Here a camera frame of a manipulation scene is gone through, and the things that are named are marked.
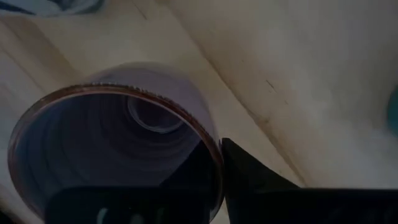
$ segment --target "wooden surface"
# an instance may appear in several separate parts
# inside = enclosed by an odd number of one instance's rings
[[[0,47],[0,197],[2,207],[23,222],[41,221],[22,204],[7,171],[7,140],[18,117],[46,93],[126,62],[160,62],[184,71],[207,99],[221,137],[302,185],[165,5],[112,0],[94,15],[2,18]],[[214,223],[227,221],[224,208]]]
[[[167,2],[307,185],[398,187],[396,1]]]

